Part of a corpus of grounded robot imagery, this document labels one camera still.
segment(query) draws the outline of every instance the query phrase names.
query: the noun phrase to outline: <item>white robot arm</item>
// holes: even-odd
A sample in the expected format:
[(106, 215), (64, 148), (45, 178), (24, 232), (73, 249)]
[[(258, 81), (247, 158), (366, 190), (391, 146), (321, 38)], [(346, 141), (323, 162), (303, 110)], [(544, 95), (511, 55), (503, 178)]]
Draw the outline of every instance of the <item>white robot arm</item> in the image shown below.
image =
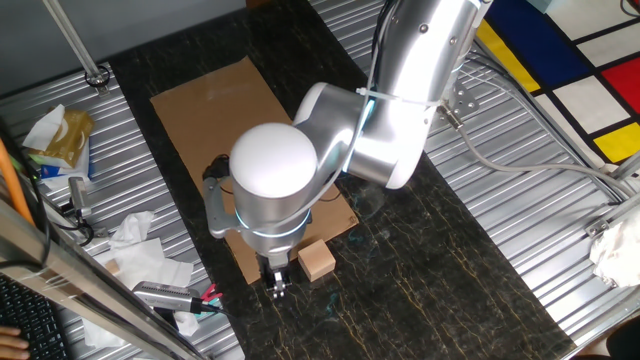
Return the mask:
[[(356, 94), (316, 84), (293, 126), (257, 126), (238, 139), (228, 164), (214, 161), (204, 179), (211, 233), (239, 231), (275, 297), (284, 294), (289, 252), (311, 206), (341, 171), (390, 189), (409, 180), (436, 111), (455, 109), (458, 69), (488, 7), (480, 0), (388, 1), (367, 88)], [(235, 214), (222, 205), (225, 177), (233, 182)]]

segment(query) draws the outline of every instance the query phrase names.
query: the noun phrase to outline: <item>metal grating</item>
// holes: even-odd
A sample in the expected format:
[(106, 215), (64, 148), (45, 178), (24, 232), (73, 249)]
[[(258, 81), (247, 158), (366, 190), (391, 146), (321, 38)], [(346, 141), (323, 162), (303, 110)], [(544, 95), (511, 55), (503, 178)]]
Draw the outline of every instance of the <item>metal grating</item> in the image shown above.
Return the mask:
[[(311, 0), (365, 72), (371, 65), (373, 28), (382, 3)], [(496, 75), (468, 66), (467, 72), (473, 68), (472, 75), (477, 77)], [(489, 159), (505, 165), (577, 162), (572, 152), (566, 151), (569, 145), (565, 140), (547, 130), (553, 127), (548, 119), (534, 119), (503, 90), (464, 75), (460, 79), (480, 103), (479, 112), (465, 119), (465, 128)], [(640, 290), (611, 289), (592, 274), (591, 239), (584, 228), (609, 211), (612, 201), (599, 184), (567, 171), (492, 171), (479, 165), (460, 136), (440, 120), (432, 125), (425, 152), (578, 346), (640, 308)]]
[[(148, 238), (161, 239), (167, 258), (194, 265), (190, 287), (202, 293), (211, 285), (209, 277), (113, 75), (109, 88), (111, 94), (99, 98), (84, 82), (84, 73), (74, 74), (0, 101), (0, 117), (21, 143), (34, 122), (51, 106), (63, 104), (87, 111), (96, 121), (91, 135), (90, 154), (95, 172), (88, 186), (93, 205), (89, 223), (106, 227), (112, 235), (128, 214), (153, 210), (155, 218)], [(49, 191), (43, 187), (41, 191), (56, 204), (69, 199), (68, 189)], [(96, 255), (108, 250), (108, 244), (96, 239), (86, 249)], [(132, 345), (88, 347), (84, 344), (80, 317), (67, 309), (62, 309), (60, 316), (75, 359), (149, 358)], [(199, 322), (200, 329), (189, 339), (200, 351), (211, 351), (216, 359), (244, 358), (226, 316), (203, 316)]]

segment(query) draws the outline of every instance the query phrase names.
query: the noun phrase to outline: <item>cardboard sheet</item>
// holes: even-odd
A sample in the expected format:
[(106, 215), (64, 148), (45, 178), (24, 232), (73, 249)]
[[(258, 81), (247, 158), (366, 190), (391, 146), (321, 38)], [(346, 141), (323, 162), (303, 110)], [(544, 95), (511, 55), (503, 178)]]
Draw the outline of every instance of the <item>cardboard sheet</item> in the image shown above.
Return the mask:
[[(154, 96), (151, 103), (198, 188), (204, 169), (216, 156), (229, 154), (245, 131), (267, 122), (291, 124), (249, 58)], [(229, 182), (224, 188), (231, 190), (230, 186)], [(337, 194), (333, 186), (324, 198)], [(231, 212), (233, 197), (225, 194), (224, 201)], [(318, 202), (311, 211), (313, 223), (298, 248), (318, 239), (333, 239), (358, 223), (342, 196)], [(258, 280), (260, 270), (253, 249), (236, 232), (228, 233), (226, 240), (247, 283)], [(294, 249), (291, 259), (296, 257)]]

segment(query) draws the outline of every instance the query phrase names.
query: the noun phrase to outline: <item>black keyboard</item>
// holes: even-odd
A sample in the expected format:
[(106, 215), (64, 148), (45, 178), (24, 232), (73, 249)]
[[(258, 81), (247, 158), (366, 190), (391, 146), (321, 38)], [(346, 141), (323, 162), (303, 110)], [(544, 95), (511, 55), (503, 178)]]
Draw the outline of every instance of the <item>black keyboard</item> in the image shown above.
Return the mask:
[(22, 330), (30, 360), (70, 359), (64, 330), (48, 299), (0, 276), (0, 325)]

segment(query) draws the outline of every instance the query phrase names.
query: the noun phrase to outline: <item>black table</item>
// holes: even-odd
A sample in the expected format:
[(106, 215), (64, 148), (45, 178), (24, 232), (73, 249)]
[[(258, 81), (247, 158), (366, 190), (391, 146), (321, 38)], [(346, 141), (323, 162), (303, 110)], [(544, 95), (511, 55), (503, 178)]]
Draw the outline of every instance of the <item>black table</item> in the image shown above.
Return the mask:
[(291, 118), (316, 82), (366, 82), (306, 0), (242, 10), (109, 61), (224, 305), (246, 323), (252, 359), (550, 359), (573, 347), (426, 157), (397, 191), (341, 176), (361, 224), (328, 243), (333, 274), (311, 284), (295, 262), (284, 301), (247, 285), (209, 235), (149, 101), (247, 55)]

